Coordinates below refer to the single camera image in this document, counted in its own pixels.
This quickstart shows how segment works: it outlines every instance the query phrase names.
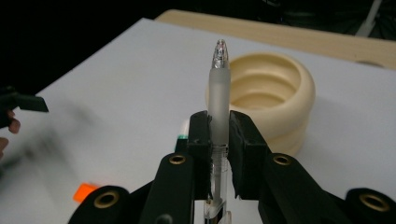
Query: pen tip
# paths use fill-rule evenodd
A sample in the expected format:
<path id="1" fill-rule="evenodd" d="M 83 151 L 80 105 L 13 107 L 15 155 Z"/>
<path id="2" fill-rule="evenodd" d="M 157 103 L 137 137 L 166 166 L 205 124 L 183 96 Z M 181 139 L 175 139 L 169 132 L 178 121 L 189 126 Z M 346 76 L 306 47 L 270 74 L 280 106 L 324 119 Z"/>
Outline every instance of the pen tip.
<path id="1" fill-rule="evenodd" d="M 219 39 L 213 53 L 213 64 L 217 67 L 217 64 L 224 64 L 228 62 L 228 51 L 225 40 Z"/>

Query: white table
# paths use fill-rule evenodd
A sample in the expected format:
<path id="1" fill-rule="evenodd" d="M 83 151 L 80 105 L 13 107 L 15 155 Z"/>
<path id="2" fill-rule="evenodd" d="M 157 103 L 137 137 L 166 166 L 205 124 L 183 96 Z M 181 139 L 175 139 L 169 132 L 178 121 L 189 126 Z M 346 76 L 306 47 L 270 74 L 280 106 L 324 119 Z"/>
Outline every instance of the white table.
<path id="1" fill-rule="evenodd" d="M 344 198 L 367 187 L 396 199 L 396 72 L 226 35 L 142 20 L 38 95 L 49 113 L 16 110 L 21 132 L 0 161 L 0 223 L 67 223 L 81 182 L 134 191 L 174 150 L 180 125 L 205 110 L 216 41 L 230 57 L 277 51 L 311 72 L 317 99 L 297 159 Z M 233 223 L 261 223 L 257 202 L 233 199 Z M 202 223 L 202 202 L 195 223 Z"/>

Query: black background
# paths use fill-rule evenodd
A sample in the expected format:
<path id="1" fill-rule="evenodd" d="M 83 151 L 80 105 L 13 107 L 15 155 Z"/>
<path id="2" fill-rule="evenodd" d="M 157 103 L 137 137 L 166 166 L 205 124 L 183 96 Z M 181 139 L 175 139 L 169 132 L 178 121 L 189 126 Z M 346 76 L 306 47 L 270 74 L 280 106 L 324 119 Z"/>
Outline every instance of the black background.
<path id="1" fill-rule="evenodd" d="M 141 18 L 170 8 L 354 35 L 371 0 L 4 1 L 0 87 L 36 94 Z M 384 0 L 371 38 L 396 40 L 396 1 Z"/>

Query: cream foam ring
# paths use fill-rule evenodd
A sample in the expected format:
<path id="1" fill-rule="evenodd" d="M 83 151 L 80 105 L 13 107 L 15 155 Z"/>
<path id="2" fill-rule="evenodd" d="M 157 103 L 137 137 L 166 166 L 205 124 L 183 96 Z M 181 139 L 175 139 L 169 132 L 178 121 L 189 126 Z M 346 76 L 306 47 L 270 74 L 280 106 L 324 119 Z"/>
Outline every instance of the cream foam ring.
<path id="1" fill-rule="evenodd" d="M 273 152 L 297 154 L 315 101 L 308 70 L 274 52 L 240 56 L 230 61 L 230 68 L 230 110 L 249 115 Z"/>

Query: transparent pen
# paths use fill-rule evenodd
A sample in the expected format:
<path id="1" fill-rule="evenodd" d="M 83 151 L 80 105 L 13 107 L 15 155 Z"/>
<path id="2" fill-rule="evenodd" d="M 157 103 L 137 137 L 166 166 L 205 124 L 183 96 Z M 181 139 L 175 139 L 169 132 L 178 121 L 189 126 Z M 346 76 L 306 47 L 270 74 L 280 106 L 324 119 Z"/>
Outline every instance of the transparent pen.
<path id="1" fill-rule="evenodd" d="M 212 140 L 211 195 L 204 205 L 205 223 L 217 224 L 226 214 L 227 153 L 231 73 L 228 51 L 218 40 L 209 73 L 208 115 Z"/>

